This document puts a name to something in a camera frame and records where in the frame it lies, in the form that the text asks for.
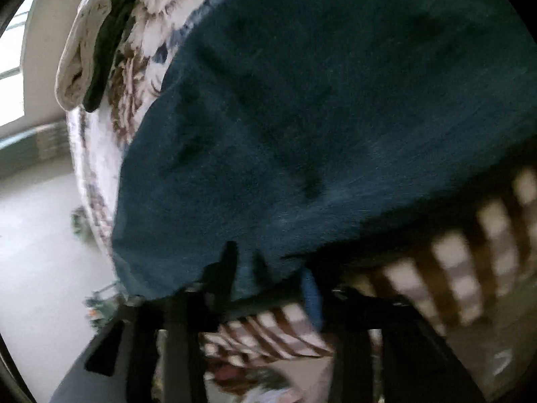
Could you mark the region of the dark blue denim jeans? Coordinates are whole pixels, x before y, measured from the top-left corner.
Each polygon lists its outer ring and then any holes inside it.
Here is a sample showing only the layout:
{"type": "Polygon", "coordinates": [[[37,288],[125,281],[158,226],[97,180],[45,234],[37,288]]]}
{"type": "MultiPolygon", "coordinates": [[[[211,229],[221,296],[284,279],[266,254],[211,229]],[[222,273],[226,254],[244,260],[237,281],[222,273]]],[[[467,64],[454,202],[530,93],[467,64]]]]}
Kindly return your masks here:
{"type": "Polygon", "coordinates": [[[536,134],[536,44],[508,0],[224,0],[188,34],[122,164],[112,235],[158,299],[239,249],[234,296],[333,258],[536,134]]]}

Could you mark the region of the window with white frame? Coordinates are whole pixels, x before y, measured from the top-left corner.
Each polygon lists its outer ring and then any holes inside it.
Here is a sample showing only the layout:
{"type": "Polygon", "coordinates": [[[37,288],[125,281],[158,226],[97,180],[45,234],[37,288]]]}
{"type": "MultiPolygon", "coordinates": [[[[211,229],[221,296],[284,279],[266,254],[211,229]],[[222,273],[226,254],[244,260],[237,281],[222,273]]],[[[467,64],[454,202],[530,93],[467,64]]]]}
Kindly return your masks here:
{"type": "Polygon", "coordinates": [[[24,0],[1,35],[0,126],[21,118],[24,112],[22,55],[30,10],[34,0],[24,0]]]}

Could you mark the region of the floral bed blanket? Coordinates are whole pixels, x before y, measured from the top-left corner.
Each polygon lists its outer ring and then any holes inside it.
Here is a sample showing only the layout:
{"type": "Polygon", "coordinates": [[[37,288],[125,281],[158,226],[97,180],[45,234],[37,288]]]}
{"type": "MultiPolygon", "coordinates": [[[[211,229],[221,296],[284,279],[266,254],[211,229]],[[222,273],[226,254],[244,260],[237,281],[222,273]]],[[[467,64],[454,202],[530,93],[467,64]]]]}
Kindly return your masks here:
{"type": "MultiPolygon", "coordinates": [[[[106,256],[112,253],[120,168],[164,75],[192,28],[224,0],[137,0],[106,82],[101,103],[82,104],[67,115],[71,152],[89,227],[106,256]]],[[[507,338],[522,325],[522,313],[501,318],[499,302],[512,298],[536,272],[536,172],[523,169],[505,195],[475,214],[477,231],[452,231],[432,243],[429,258],[408,257],[358,278],[371,295],[394,290],[407,295],[437,330],[450,319],[469,326],[491,314],[491,336],[507,338]]],[[[251,314],[204,337],[212,359],[235,367],[266,366],[282,359],[330,353],[295,303],[251,314]]]]}

